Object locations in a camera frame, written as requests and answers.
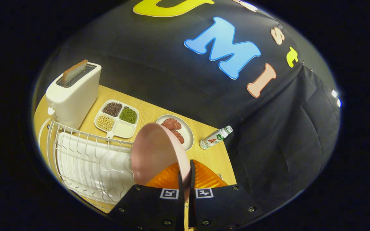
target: orange object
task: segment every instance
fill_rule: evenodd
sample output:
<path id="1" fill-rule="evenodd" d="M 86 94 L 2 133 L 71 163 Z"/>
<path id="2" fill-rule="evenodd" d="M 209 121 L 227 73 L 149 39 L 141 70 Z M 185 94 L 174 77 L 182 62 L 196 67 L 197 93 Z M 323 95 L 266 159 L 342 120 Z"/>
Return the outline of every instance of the orange object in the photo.
<path id="1" fill-rule="evenodd" d="M 201 162 L 196 160 L 195 165 L 195 186 L 194 190 L 204 189 L 204 188 L 216 188 L 228 186 L 217 174 L 210 170 L 207 166 L 203 165 Z"/>
<path id="2" fill-rule="evenodd" d="M 171 164 L 152 178 L 145 186 L 165 189 L 179 189 L 178 163 Z"/>

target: table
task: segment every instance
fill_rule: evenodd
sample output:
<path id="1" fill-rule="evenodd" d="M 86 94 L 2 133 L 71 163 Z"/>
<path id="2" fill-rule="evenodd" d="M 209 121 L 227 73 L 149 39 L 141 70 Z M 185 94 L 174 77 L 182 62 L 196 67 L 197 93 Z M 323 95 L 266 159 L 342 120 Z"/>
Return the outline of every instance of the table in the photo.
<path id="1" fill-rule="evenodd" d="M 190 150 L 186 152 L 188 159 L 195 159 L 202 164 L 206 165 L 210 168 L 213 172 L 217 174 L 221 174 L 225 183 L 231 185 L 236 184 L 235 175 L 233 173 L 232 165 L 229 160 L 228 152 L 226 151 L 225 145 L 223 142 L 211 147 L 207 150 L 203 150 L 199 146 L 199 141 L 205 138 L 210 133 L 214 132 L 218 128 L 208 126 L 206 124 L 200 123 L 195 120 L 191 120 L 187 117 L 181 116 L 180 114 L 176 114 L 175 112 L 168 111 L 164 108 L 158 107 L 156 105 L 150 104 L 148 102 L 142 101 L 140 99 L 131 97 L 129 95 L 123 94 L 121 92 L 115 91 L 113 89 L 107 88 L 105 86 L 99 85 L 98 89 L 98 98 L 91 107 L 90 111 L 88 112 L 87 116 L 85 117 L 84 121 L 79 127 L 78 130 L 90 133 L 97 136 L 106 136 L 106 133 L 102 130 L 99 130 L 94 125 L 94 118 L 97 112 L 100 110 L 102 105 L 108 101 L 109 99 L 115 99 L 117 101 L 123 102 L 125 104 L 131 105 L 135 107 L 139 111 L 139 119 L 138 125 L 135 130 L 134 135 L 131 138 L 124 139 L 121 137 L 114 136 L 113 139 L 121 140 L 121 141 L 128 141 L 134 142 L 136 135 L 138 134 L 141 127 L 143 127 L 147 123 L 154 123 L 156 120 L 165 114 L 171 114 L 182 118 L 191 128 L 192 132 L 194 133 L 194 145 Z M 40 103 L 37 106 L 34 115 L 34 130 L 36 139 L 38 140 L 38 136 L 41 130 L 41 126 L 44 122 L 50 118 L 47 113 L 48 105 L 45 95 L 41 99 Z M 40 150 L 41 154 L 44 157 L 46 164 L 47 162 L 47 153 L 46 153 L 46 140 L 47 140 L 48 129 L 42 129 L 41 133 L 41 143 L 40 143 Z M 188 208 L 185 208 L 185 230 L 188 229 Z"/>

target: frying pan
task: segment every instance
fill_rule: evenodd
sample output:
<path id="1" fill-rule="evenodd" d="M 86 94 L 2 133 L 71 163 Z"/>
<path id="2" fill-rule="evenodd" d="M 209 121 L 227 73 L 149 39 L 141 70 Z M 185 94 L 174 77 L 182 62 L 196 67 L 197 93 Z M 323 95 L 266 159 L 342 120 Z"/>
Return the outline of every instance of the frying pan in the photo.
<path id="1" fill-rule="evenodd" d="M 135 138 L 131 153 L 135 183 L 146 185 L 159 172 L 175 162 L 178 162 L 187 202 L 191 166 L 183 146 L 166 127 L 157 123 L 143 126 Z"/>

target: bottle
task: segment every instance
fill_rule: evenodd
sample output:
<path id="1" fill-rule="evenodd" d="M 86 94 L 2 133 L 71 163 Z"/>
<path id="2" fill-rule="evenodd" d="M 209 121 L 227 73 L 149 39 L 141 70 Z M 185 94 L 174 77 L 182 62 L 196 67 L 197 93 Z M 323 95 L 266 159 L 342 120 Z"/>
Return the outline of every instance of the bottle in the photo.
<path id="1" fill-rule="evenodd" d="M 209 147 L 212 147 L 212 146 L 216 145 L 217 143 L 220 143 L 231 132 L 232 132 L 231 126 L 226 126 L 226 127 L 221 128 L 219 130 L 216 130 L 212 134 L 207 136 L 206 138 L 201 139 L 199 141 L 199 146 L 201 146 L 202 149 L 208 149 Z"/>

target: toaster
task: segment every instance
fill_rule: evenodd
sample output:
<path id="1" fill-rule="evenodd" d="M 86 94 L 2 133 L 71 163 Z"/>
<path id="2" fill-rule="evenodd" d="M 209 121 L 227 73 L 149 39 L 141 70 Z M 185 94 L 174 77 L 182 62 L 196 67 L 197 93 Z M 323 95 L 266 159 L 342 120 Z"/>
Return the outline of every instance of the toaster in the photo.
<path id="1" fill-rule="evenodd" d="M 47 88 L 48 114 L 52 120 L 77 130 L 98 98 L 101 66 L 87 63 L 66 82 L 63 74 Z"/>

